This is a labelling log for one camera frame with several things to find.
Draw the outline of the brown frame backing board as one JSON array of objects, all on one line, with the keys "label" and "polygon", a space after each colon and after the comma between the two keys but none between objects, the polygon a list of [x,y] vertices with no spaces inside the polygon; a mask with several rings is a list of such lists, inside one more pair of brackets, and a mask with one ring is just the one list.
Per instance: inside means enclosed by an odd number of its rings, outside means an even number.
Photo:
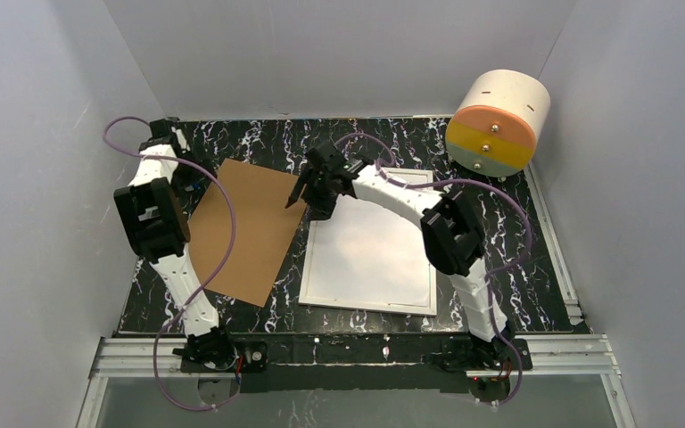
[{"label": "brown frame backing board", "polygon": [[[304,202],[285,208],[297,177],[286,172],[227,159],[218,180],[227,191],[236,218],[233,250],[207,289],[262,307],[305,211]],[[223,259],[231,236],[227,203],[210,185],[188,221],[189,253],[204,281]]]}]

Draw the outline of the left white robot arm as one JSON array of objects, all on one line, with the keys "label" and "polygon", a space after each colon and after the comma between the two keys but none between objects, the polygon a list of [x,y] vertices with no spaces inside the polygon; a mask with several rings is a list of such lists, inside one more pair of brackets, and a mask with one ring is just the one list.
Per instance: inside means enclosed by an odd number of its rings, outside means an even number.
[{"label": "left white robot arm", "polygon": [[185,135],[172,119],[149,124],[152,136],[141,143],[136,174],[113,193],[133,252],[145,259],[167,285],[180,311],[185,335],[198,337],[219,325],[216,308],[199,289],[190,254],[190,229],[180,199],[202,184],[204,174],[182,163],[196,163]]}]

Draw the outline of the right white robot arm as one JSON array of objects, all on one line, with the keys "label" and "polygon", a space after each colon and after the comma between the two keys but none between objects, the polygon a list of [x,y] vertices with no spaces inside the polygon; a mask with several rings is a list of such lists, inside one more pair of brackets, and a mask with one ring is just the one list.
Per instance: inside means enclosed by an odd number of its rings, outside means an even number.
[{"label": "right white robot arm", "polygon": [[465,191],[439,192],[388,177],[373,160],[347,158],[331,143],[309,149],[287,206],[304,201],[319,220],[331,218],[337,200],[350,196],[398,215],[421,233],[425,256],[450,280],[466,313],[468,331],[485,342],[506,340],[507,316],[491,291],[484,260],[485,234]]}]

